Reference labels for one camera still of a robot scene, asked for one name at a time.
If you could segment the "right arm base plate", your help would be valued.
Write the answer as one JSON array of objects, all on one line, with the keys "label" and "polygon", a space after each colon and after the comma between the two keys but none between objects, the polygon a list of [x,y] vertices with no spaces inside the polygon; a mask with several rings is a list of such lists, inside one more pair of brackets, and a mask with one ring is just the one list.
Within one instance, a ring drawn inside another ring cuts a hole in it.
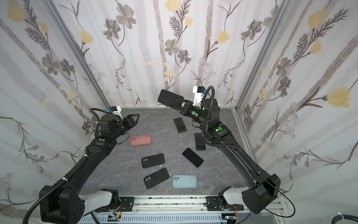
[{"label": "right arm base plate", "polygon": [[244,206],[240,204],[228,204],[223,197],[220,196],[208,196],[204,206],[208,211],[243,211]]}]

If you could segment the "black phone picked up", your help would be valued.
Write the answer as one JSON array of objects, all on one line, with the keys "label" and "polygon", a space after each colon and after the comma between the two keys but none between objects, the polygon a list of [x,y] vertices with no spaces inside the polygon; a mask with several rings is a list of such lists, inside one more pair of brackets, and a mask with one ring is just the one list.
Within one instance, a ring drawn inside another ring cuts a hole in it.
[{"label": "black phone picked up", "polygon": [[158,102],[160,104],[163,104],[163,105],[165,105],[167,107],[170,107],[170,108],[172,108],[174,110],[179,111],[180,108],[175,103],[176,99],[184,99],[184,97],[180,96],[178,94],[175,94],[173,92],[167,91],[165,89],[162,89],[160,94],[159,94],[159,97],[158,97]]}]

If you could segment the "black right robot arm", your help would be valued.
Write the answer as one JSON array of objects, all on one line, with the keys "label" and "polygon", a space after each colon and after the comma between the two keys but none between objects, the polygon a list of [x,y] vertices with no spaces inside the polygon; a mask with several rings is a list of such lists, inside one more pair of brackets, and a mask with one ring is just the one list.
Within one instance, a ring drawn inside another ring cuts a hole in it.
[{"label": "black right robot arm", "polygon": [[280,178],[267,173],[240,147],[230,129],[220,121],[216,100],[206,99],[202,107],[198,107],[180,97],[173,104],[181,115],[200,124],[204,142],[217,147],[239,171],[248,187],[242,193],[243,203],[252,213],[259,214],[278,198]]}]

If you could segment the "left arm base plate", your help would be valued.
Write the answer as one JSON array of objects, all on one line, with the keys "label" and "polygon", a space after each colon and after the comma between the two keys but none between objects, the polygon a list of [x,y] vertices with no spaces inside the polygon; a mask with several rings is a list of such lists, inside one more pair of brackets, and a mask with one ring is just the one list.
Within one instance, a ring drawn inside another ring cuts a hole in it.
[{"label": "left arm base plate", "polygon": [[134,197],[115,197],[112,212],[132,212]]}]

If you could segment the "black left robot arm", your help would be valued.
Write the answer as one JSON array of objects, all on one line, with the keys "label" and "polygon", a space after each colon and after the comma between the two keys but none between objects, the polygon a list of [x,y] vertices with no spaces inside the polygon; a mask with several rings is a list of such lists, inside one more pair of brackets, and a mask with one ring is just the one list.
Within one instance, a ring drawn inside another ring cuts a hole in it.
[{"label": "black left robot arm", "polygon": [[118,191],[104,189],[95,194],[80,196],[80,191],[96,167],[112,152],[117,139],[135,127],[139,114],[123,119],[105,114],[98,121],[98,135],[85,148],[84,156],[53,186],[45,186],[39,193],[40,215],[43,222],[76,224],[97,209],[113,210],[119,206]]}]

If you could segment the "pink phone case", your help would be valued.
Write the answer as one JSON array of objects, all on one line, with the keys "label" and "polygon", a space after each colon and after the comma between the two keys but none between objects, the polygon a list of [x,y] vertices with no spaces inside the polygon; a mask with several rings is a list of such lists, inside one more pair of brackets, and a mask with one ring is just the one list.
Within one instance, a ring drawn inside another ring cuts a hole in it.
[{"label": "pink phone case", "polygon": [[152,137],[150,135],[145,136],[133,136],[130,140],[131,146],[141,146],[151,144]]}]

